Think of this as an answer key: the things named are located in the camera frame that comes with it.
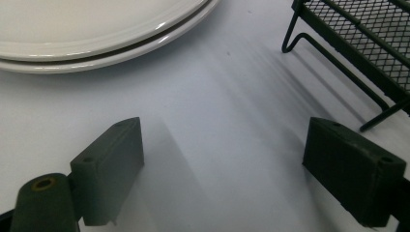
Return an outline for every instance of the dark green plastic clamp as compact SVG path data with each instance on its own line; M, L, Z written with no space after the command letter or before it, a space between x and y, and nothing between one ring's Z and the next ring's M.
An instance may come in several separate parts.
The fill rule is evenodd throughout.
M410 182L406 162L347 127L311 118L304 155L307 170L363 226L410 231Z
M139 118L110 127L72 162L72 173L35 178L19 191L14 212L0 217L0 230L77 232L78 221L115 221L144 164Z

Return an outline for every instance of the white table surface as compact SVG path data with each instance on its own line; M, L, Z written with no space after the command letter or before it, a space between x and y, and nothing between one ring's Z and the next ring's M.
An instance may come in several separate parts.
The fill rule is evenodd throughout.
M280 52L291 3L223 0L175 42L108 68L0 72L0 212L138 116L146 165L118 225L81 231L373 231L301 162L310 117L357 130L380 109L308 43ZM363 136L410 161L409 122L399 112Z

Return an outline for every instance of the hole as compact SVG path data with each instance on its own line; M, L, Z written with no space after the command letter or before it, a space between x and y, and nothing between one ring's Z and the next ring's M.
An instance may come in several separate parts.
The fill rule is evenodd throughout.
M44 187L51 185L51 183L52 182L50 180L43 180L36 184L36 188L44 188Z
M46 177L46 178L40 179L39 181L35 182L33 186L31 187L31 189L33 191L42 191L42 190L49 189L54 184L55 184L54 178Z
M83 161L85 161L85 162L91 162L91 161L94 161L94 159L92 159L92 158L86 158L86 159L84 159Z
M384 162L393 162L392 159L387 158L387 157L382 158L382 161L384 161Z

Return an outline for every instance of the rack leg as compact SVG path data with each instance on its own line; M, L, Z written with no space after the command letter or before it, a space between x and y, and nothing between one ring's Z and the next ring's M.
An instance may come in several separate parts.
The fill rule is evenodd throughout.
M372 120L362 125L360 127L360 131L363 132L369 130L370 128L381 123L382 121L384 121L385 119L392 116L394 113L398 112L400 109L405 108L408 105L410 105L410 96L400 101L399 103L393 105L392 107L388 108L387 110L384 110L381 114L377 115Z
M323 47L318 41L316 41L307 33L301 33L297 35L295 39L292 41L292 43L288 45L293 29L295 28L298 17L302 11L303 4L303 0L296 1L295 13L292 16L289 28L287 29L286 36L284 37L283 44L281 47L282 52L290 52L300 39L307 40L311 45L314 46L314 48L316 48L330 62L332 62L332 64L334 64L339 70L341 70L342 73L344 73L351 81L353 81L353 83L355 83L363 92L365 92L372 100L374 100L383 111L388 110L389 105L384 100L382 100L376 93L374 93L370 88L368 88L368 86L365 85L359 77L350 72L349 69L347 69L343 64L341 64L334 55L332 55L325 47Z

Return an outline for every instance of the white surface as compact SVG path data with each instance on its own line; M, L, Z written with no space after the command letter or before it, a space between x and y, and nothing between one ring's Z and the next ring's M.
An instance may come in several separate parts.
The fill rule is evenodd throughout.
M61 61L135 44L171 27L205 0L4 0L0 58Z
M155 37L152 40L149 38L147 39L149 40L148 42L142 43L141 45L133 45L129 48L120 49L118 52L110 52L109 55L101 54L87 59L47 63L19 62L0 59L0 69L18 73L75 73L118 64L143 55L177 39L203 20L215 8L219 1L220 0L209 0L203 8L198 9L195 13L190 15L190 20L179 25L169 33L165 33L160 37Z
M24 183L69 174L109 126L139 116L146 165L117 227L81 231L373 231L301 162L309 117L357 129L380 109L308 43L280 52L291 3L221 1L178 40L99 70L0 72L0 211ZM409 122L399 112L364 136L410 161Z

